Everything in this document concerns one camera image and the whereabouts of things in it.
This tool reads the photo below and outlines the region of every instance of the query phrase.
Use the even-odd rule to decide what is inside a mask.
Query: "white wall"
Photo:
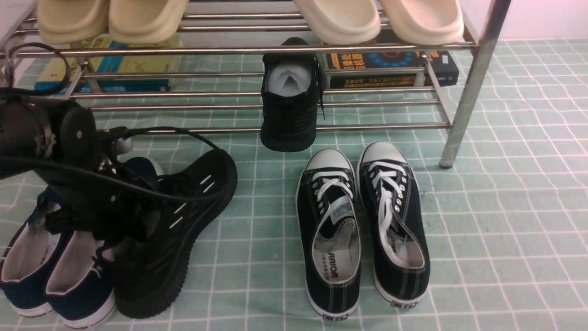
[[[460,0],[480,31],[490,0]],[[587,0],[512,0],[500,39],[588,38]]]

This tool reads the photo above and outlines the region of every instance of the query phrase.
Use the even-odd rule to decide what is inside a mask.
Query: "grid pattern floor mat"
[[[459,100],[471,63],[453,53]],[[46,60],[37,60],[21,86],[31,87]],[[260,57],[185,57],[181,71],[261,71]],[[258,91],[260,79],[178,81],[177,91]],[[402,95],[344,95],[335,101],[391,100]],[[248,104],[258,98],[199,98],[154,104]],[[137,100],[111,100],[127,104]],[[97,114],[100,127],[254,126],[260,111]],[[319,124],[428,122],[427,107],[344,108]],[[319,133],[304,152],[267,150],[256,134],[212,135],[239,172],[229,207],[198,238],[182,294],[165,313],[129,320],[116,313],[102,330],[444,330],[580,331],[588,325],[588,40],[500,42],[455,167],[437,166],[440,130]],[[358,310],[344,322],[324,322],[305,293],[294,194],[311,155],[337,148],[357,162],[376,140],[398,146],[415,169],[431,254],[423,302],[399,311],[374,288],[372,249],[363,225],[363,275]],[[135,140],[131,156],[148,155],[178,171],[206,151],[190,137]],[[0,183],[0,245],[6,245],[44,188],[33,174]],[[55,315],[20,319],[0,298],[0,330],[61,330]]]

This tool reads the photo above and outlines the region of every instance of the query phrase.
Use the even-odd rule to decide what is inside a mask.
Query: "slipper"
[[[106,31],[108,0],[39,0],[36,15],[43,42],[84,41]]]
[[[379,0],[396,35],[411,44],[444,45],[463,36],[457,0]]]
[[[366,42],[380,33],[372,0],[294,0],[311,30],[332,45]]]
[[[155,44],[173,36],[189,0],[111,0],[109,30],[124,44]]]

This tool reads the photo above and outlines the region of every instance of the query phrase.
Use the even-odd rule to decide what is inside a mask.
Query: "book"
[[[375,39],[368,43],[390,44],[401,42],[392,30],[382,30]],[[378,69],[407,68],[419,65],[419,52],[384,52],[384,53],[333,53],[325,55],[326,67],[341,71],[337,75],[328,75],[330,88],[374,88],[374,87],[409,87],[414,86],[416,74],[382,72]],[[449,52],[436,51],[429,58],[431,67],[440,86],[457,84],[459,70]],[[345,70],[363,70],[365,73],[345,74]],[[425,74],[425,85],[431,85]]]
[[[153,47],[153,48],[176,48],[180,47],[182,40],[179,35],[172,38],[150,45],[128,45],[121,44],[107,37],[97,37],[83,42],[84,48],[133,48],[133,47]],[[71,80],[80,71],[80,65],[75,58],[68,58],[68,64],[71,73]],[[153,56],[113,56],[113,57],[92,57],[90,58],[94,70],[99,74],[134,74],[142,72],[175,72],[179,64],[177,55],[153,55]],[[65,65],[60,58],[53,58],[49,61],[41,76],[34,85],[35,91],[45,90],[59,84],[65,74]],[[173,86],[173,79],[169,78],[141,78],[141,79],[107,79],[98,80],[102,92],[157,92],[169,91]],[[64,94],[68,86],[61,91]],[[78,93],[92,92],[86,82]]]

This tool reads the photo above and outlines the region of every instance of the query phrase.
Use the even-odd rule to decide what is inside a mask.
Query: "black platform sneaker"
[[[98,250],[100,262],[112,272],[116,306],[136,319],[162,313],[175,301],[194,241],[229,204],[237,171],[229,154],[215,146],[188,168],[159,176],[157,182],[161,192],[174,196],[219,196],[203,203],[155,201],[153,210],[143,213],[145,241],[125,236]]]
[[[429,284],[430,261],[412,168],[396,147],[378,141],[363,151],[358,177],[376,289],[394,307],[414,307]]]
[[[308,44],[294,37],[283,45]],[[323,109],[319,60],[315,54],[266,54],[263,63],[261,142],[273,151],[305,150],[315,141],[317,104]]]
[[[355,189],[349,160],[336,150],[322,150],[308,162],[296,193],[306,291],[312,308],[326,320],[347,319],[358,306]]]

